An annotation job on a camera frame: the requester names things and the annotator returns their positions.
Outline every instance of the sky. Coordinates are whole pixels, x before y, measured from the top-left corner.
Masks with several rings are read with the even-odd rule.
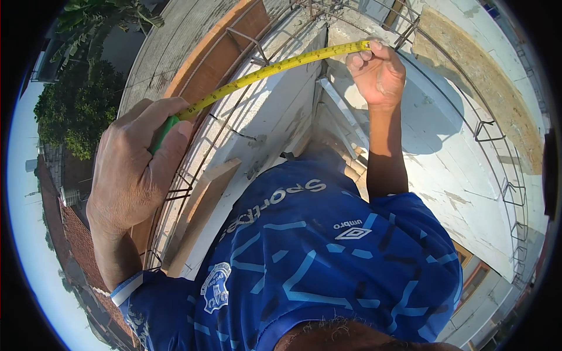
[[[8,142],[8,207],[16,248],[39,305],[68,348],[83,350],[87,345],[91,351],[107,351],[110,347],[92,334],[74,294],[62,286],[61,265],[45,241],[41,195],[25,197],[37,191],[37,178],[33,172],[25,172],[25,160],[37,158],[33,108],[42,91],[43,83],[29,83],[16,107]]]

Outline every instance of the blue jersey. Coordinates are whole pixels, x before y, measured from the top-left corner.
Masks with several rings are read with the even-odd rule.
[[[453,243],[413,193],[361,199],[324,162],[260,175],[197,278],[140,272],[111,294],[148,350],[273,350],[303,321],[357,318],[435,341],[463,282]]]

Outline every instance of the umbro logo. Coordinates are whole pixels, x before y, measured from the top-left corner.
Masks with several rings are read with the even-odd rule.
[[[336,236],[335,240],[361,239],[370,232],[372,232],[370,229],[353,227]]]

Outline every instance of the everton crest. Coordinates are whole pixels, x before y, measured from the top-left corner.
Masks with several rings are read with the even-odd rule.
[[[212,313],[214,310],[228,305],[228,290],[226,281],[232,268],[228,262],[217,263],[209,273],[201,287],[201,295],[205,297],[205,311]]]

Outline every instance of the yellow measuring tape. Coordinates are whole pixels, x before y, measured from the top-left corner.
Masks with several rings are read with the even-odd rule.
[[[219,99],[224,98],[228,94],[234,93],[236,90],[243,88],[247,85],[257,82],[263,78],[272,76],[276,73],[287,71],[291,68],[305,65],[310,62],[323,60],[328,57],[332,57],[339,54],[348,54],[359,51],[370,50],[369,41],[361,40],[359,42],[347,43],[341,45],[334,45],[328,48],[318,49],[312,52],[307,52],[295,57],[288,58],[278,63],[266,66],[242,78],[239,78],[231,83],[220,87],[211,94],[205,96],[201,100],[192,104],[187,110],[181,111],[178,115],[169,117],[166,122],[162,125],[159,131],[156,132],[155,138],[152,142],[149,151],[154,154],[156,150],[160,147],[164,135],[170,130],[170,128],[179,121],[189,121],[197,115],[197,112],[201,111],[205,107],[213,104]]]

